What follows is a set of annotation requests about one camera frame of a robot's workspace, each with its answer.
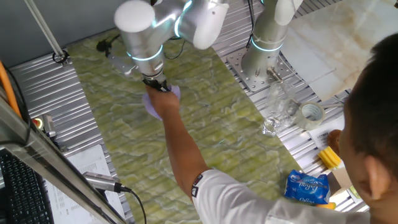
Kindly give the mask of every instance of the white robotic arm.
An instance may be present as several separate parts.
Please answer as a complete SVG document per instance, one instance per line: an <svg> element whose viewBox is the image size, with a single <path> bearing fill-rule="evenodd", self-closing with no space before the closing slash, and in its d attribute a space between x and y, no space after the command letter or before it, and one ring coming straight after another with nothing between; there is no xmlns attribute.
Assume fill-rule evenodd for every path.
<svg viewBox="0 0 398 224"><path fill-rule="evenodd" d="M243 82L261 82L271 77L279 80L277 57L285 39L288 24L303 0L263 0L265 10L258 16L251 45L241 61ZM258 86L247 85L258 91Z"/></svg>
<svg viewBox="0 0 398 224"><path fill-rule="evenodd" d="M163 74L163 43L177 36L198 49L210 47L221 31L228 10L225 1L163 0L151 6L145 1L133 0L118 7L115 24L145 84L168 91Z"/></svg>

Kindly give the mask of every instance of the metal mounting plate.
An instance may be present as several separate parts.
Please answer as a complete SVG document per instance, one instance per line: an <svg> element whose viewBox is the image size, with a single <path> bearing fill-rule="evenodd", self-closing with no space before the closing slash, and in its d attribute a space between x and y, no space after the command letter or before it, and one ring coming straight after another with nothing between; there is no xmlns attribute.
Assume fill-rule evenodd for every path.
<svg viewBox="0 0 398 224"><path fill-rule="evenodd" d="M246 53L247 49L243 48L240 50L237 50L229 55L226 56L226 59L228 63L232 66L233 70L242 78L243 83L246 85L248 90L251 92L259 91L267 86L269 86L272 82L276 81L275 78L272 78L268 75L259 75L256 77L255 75L246 75L241 66L241 61L243 55ZM277 58L277 63L278 63L278 68L276 69L276 72L278 76L280 76L281 79L284 79L285 77L291 75L292 68L288 67L286 63L284 63L282 59L281 54L278 55Z"/></svg>

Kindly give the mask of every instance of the clear plastic cup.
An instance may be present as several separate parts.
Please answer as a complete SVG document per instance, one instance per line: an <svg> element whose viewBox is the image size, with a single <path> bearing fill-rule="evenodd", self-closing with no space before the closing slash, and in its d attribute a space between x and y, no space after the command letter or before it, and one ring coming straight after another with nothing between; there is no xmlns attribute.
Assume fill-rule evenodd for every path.
<svg viewBox="0 0 398 224"><path fill-rule="evenodd" d="M290 101L289 103L287 103L287 105L285 106L285 126L291 126L294 124L295 119L297 117L297 110L299 109L299 105L296 104L293 101Z"/></svg>
<svg viewBox="0 0 398 224"><path fill-rule="evenodd" d="M285 117L281 113L269 113L262 125L262 133L266 136L274 137L283 127L284 119Z"/></svg>
<svg viewBox="0 0 398 224"><path fill-rule="evenodd" d="M296 89L293 85L284 81L273 82L268 94L268 110L283 113L286 105L291 102L295 94Z"/></svg>

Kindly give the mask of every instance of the purple cloth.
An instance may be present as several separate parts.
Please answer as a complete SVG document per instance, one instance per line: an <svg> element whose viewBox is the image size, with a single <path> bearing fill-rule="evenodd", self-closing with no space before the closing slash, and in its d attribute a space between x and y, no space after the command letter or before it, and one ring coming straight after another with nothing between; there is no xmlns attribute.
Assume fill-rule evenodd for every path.
<svg viewBox="0 0 398 224"><path fill-rule="evenodd" d="M175 86L175 85L171 85L169 88L177 96L178 100L180 100L180 98L181 98L180 87ZM160 118L160 116L156 113L155 108L150 103L150 99L149 99L148 93L145 93L142 96L142 102L144 103L145 109L148 111L148 113L150 115L154 116L155 118L157 118L159 120L162 120L162 118Z"/></svg>

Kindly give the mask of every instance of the hand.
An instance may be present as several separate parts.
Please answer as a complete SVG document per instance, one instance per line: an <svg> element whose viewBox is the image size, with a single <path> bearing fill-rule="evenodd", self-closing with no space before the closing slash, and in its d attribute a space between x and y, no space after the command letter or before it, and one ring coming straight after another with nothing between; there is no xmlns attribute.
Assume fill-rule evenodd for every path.
<svg viewBox="0 0 398 224"><path fill-rule="evenodd" d="M147 89L152 106L162 119L164 119L164 116L166 116L168 113L178 113L178 110L180 109L180 102L174 93L171 91L158 91L147 85L145 88Z"/></svg>

